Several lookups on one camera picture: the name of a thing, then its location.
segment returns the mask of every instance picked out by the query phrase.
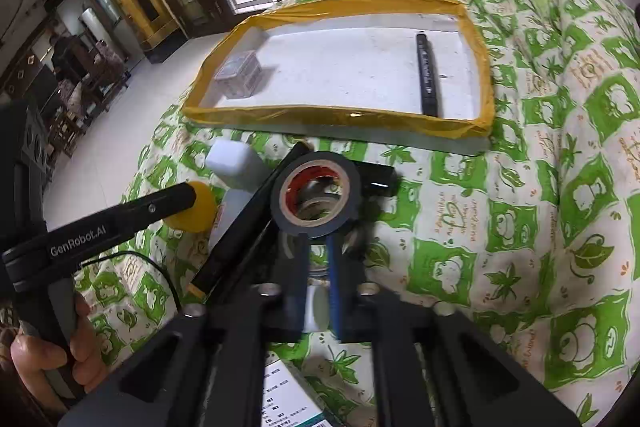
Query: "white floor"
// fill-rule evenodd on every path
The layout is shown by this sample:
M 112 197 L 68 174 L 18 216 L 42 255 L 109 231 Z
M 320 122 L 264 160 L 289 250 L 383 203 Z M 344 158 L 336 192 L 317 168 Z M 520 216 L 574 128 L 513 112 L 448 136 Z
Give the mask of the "white floor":
M 132 71 L 129 89 L 95 119 L 70 159 L 61 156 L 44 194 L 49 230 L 117 204 L 133 179 L 138 154 L 164 111 L 194 81 L 222 35 L 193 39 L 162 64 L 146 59 Z

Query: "human hand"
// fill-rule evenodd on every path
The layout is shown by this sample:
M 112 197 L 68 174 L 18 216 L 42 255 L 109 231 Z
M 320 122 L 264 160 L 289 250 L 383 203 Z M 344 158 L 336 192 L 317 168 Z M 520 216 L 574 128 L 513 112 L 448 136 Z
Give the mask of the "human hand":
M 78 329 L 71 337 L 69 348 L 76 359 L 72 374 L 84 391 L 90 393 L 107 376 L 108 370 L 100 355 L 100 347 L 86 316 L 90 308 L 81 295 L 76 295 Z M 11 357 L 20 379 L 33 397 L 51 412 L 64 413 L 66 407 L 51 388 L 43 370 L 65 365 L 66 352 L 60 346 L 20 332 L 11 344 Z

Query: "screw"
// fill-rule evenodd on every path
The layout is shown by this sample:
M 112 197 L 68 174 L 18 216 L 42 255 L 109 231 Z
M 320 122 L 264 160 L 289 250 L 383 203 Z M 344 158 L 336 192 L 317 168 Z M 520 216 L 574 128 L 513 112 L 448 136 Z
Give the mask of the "screw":
M 378 286 L 374 282 L 364 282 L 358 285 L 358 293 L 363 297 L 369 296 L 369 295 L 375 295 L 379 291 L 380 291 L 380 286 Z
M 456 312 L 456 307 L 448 302 L 440 301 L 436 302 L 433 307 L 433 311 L 435 311 L 436 315 L 439 315 L 440 317 L 448 317 Z
M 202 317 L 207 313 L 207 307 L 204 304 L 186 304 L 184 308 L 182 308 L 182 313 L 187 315 L 187 317 Z
M 263 297 L 275 297 L 276 295 L 280 295 L 280 285 L 274 282 L 263 282 L 262 284 L 258 284 L 258 292 Z

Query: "black pen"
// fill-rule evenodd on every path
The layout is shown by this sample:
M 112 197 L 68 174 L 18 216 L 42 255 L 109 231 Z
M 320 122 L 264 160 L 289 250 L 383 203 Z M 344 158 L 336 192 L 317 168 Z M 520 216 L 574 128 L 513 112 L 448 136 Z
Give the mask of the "black pen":
M 433 73 L 433 55 L 431 46 L 424 33 L 415 36 L 418 47 L 418 74 L 420 74 L 420 95 L 422 101 L 422 114 L 438 116 L 438 97 L 436 92 L 436 79 Z

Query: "black wire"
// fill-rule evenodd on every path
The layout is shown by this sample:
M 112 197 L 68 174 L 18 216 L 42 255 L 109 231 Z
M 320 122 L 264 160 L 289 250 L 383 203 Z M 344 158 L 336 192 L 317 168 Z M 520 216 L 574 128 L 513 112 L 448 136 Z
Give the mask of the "black wire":
M 126 255 L 127 253 L 140 257 L 140 259 L 143 259 L 144 261 L 149 263 L 151 266 L 153 266 L 156 270 L 158 270 L 162 274 L 162 277 L 164 277 L 164 279 L 166 280 L 166 283 L 169 285 L 169 289 L 171 290 L 171 295 L 174 297 L 175 308 L 178 310 L 178 312 L 180 312 L 182 310 L 182 305 L 180 304 L 180 298 L 178 297 L 178 292 L 175 290 L 174 283 L 171 282 L 171 277 L 169 277 L 169 273 L 162 266 L 156 263 L 156 261 L 154 261 L 153 259 L 145 255 L 142 255 L 140 252 L 136 252 L 134 250 L 126 250 L 126 251 L 121 251 L 117 253 L 110 253 L 109 255 L 105 255 L 104 257 L 98 257 L 98 259 L 85 261 L 80 265 L 80 267 L 84 268 L 85 266 L 89 266 L 90 264 L 101 263 L 102 261 L 107 261 L 109 259 L 113 259 L 114 257 L 120 257 L 121 255 Z

